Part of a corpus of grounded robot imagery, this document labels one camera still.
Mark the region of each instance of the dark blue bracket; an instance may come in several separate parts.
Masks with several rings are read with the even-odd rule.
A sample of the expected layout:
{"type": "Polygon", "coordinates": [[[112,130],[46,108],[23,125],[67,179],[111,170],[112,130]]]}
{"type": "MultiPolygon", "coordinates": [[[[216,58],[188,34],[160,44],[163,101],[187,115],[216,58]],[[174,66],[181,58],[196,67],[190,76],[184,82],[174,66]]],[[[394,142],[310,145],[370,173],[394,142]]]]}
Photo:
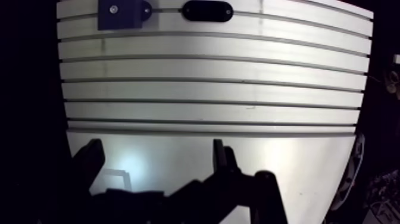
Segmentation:
{"type": "Polygon", "coordinates": [[[99,0],[98,30],[140,29],[152,11],[143,0],[99,0]]]}

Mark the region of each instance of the white surface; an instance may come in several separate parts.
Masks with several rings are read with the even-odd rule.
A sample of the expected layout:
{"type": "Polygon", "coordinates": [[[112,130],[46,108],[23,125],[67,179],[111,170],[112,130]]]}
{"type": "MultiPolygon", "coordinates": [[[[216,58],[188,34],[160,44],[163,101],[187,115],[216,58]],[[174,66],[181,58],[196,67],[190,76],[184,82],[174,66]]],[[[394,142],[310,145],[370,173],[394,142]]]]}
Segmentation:
{"type": "Polygon", "coordinates": [[[65,99],[166,99],[360,107],[363,94],[327,89],[241,83],[85,82],[63,83],[65,99]]]}
{"type": "MultiPolygon", "coordinates": [[[[157,8],[181,8],[187,0],[153,0],[157,8]]],[[[372,22],[346,13],[287,0],[228,0],[235,11],[277,15],[372,35],[372,22]]],[[[69,0],[57,3],[57,18],[97,13],[97,0],[69,0]]]]}
{"type": "MultiPolygon", "coordinates": [[[[213,172],[212,139],[189,136],[137,136],[67,133],[72,155],[92,138],[101,138],[110,174],[129,174],[132,191],[178,190],[213,172]]],[[[289,224],[320,224],[329,208],[351,152],[354,137],[222,138],[242,171],[272,171],[278,181],[289,224]]],[[[99,175],[93,193],[124,185],[121,176],[99,175]]],[[[230,223],[250,223],[239,210],[230,223]]]]}
{"type": "Polygon", "coordinates": [[[256,126],[256,125],[193,125],[163,123],[68,122],[69,128],[111,130],[226,132],[226,133],[354,133],[351,126],[256,126]]]}
{"type": "MultiPolygon", "coordinates": [[[[187,0],[158,0],[160,8],[180,8],[187,0]]],[[[235,11],[277,15],[372,35],[372,22],[346,13],[301,1],[288,0],[227,0],[235,11]]]]}
{"type": "Polygon", "coordinates": [[[359,36],[300,23],[240,15],[233,16],[226,23],[194,23],[183,19],[179,13],[155,13],[144,22],[143,28],[132,30],[98,30],[96,17],[58,23],[60,39],[106,33],[139,35],[143,32],[207,32],[202,34],[204,36],[230,33],[317,43],[363,54],[369,54],[371,50],[371,41],[359,36]]]}
{"type": "Polygon", "coordinates": [[[354,124],[358,110],[212,104],[65,103],[67,117],[198,122],[354,124]]]}
{"type": "Polygon", "coordinates": [[[400,64],[400,55],[399,54],[395,55],[395,63],[400,64]]]}
{"type": "Polygon", "coordinates": [[[223,60],[112,60],[61,63],[62,79],[227,79],[363,90],[366,76],[284,64],[223,60]]]}
{"type": "Polygon", "coordinates": [[[338,0],[307,0],[310,2],[321,3],[323,5],[329,5],[341,10],[349,11],[352,13],[356,13],[358,15],[362,15],[368,18],[373,18],[374,14],[371,11],[365,10],[363,8],[348,4],[346,2],[338,1],[338,0]]]}
{"type": "Polygon", "coordinates": [[[237,38],[148,36],[61,42],[60,59],[118,55],[215,55],[310,63],[368,71],[369,59],[326,49],[237,38]]]}

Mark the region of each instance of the screw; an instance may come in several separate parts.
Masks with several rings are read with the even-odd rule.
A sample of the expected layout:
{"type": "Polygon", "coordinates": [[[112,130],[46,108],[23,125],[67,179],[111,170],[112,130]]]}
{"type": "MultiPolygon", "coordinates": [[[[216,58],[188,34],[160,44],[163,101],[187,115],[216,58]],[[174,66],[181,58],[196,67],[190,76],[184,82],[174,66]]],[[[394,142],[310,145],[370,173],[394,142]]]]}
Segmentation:
{"type": "Polygon", "coordinates": [[[118,6],[116,6],[116,5],[111,6],[111,7],[110,7],[110,12],[111,12],[112,14],[117,13],[117,12],[118,12],[118,6]]]}

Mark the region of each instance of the table surface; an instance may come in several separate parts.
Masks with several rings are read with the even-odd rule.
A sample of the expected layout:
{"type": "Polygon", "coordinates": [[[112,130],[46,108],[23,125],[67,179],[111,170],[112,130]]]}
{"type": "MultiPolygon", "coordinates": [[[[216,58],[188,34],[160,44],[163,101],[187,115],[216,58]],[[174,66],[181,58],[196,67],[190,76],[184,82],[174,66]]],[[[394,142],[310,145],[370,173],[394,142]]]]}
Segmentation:
{"type": "MultiPolygon", "coordinates": [[[[106,162],[90,188],[173,193],[193,179],[213,173],[213,139],[231,146],[245,174],[272,171],[288,222],[318,224],[332,202],[354,142],[353,136],[244,138],[218,136],[112,135],[69,132],[72,155],[100,138],[106,162]]],[[[224,223],[250,223],[249,210],[237,207],[224,223]]]]}

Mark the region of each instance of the black oval slot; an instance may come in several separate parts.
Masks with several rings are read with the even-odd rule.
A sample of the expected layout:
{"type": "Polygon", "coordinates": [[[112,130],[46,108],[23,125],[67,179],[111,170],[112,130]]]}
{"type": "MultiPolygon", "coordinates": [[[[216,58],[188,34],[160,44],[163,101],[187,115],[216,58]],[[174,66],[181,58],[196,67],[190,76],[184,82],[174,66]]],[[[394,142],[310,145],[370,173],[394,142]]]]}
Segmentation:
{"type": "Polygon", "coordinates": [[[188,1],[182,8],[182,16],[190,21],[223,23],[233,16],[233,8],[221,1],[188,1]]]}

